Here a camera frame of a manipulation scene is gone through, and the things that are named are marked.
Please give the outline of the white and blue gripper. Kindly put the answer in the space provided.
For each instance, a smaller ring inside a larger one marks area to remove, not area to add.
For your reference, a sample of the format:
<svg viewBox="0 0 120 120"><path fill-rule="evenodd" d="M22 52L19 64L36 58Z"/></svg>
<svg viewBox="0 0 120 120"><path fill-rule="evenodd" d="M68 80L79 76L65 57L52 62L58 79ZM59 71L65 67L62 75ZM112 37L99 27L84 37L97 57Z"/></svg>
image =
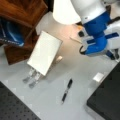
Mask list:
<svg viewBox="0 0 120 120"><path fill-rule="evenodd" d="M82 38L79 49L81 55L106 55L111 60L119 59L120 54L120 16L113 19L107 12L85 23L78 33Z"/></svg>

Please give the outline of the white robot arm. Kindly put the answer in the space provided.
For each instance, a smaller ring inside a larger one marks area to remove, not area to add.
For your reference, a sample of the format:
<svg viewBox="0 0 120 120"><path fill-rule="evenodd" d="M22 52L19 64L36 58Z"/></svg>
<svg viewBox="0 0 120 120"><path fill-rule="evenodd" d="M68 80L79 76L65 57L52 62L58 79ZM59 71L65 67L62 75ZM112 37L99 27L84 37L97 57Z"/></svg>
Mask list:
<svg viewBox="0 0 120 120"><path fill-rule="evenodd" d="M120 16L111 18L106 7L117 0L54 0L53 18L61 24L81 23L81 55L120 58Z"/></svg>

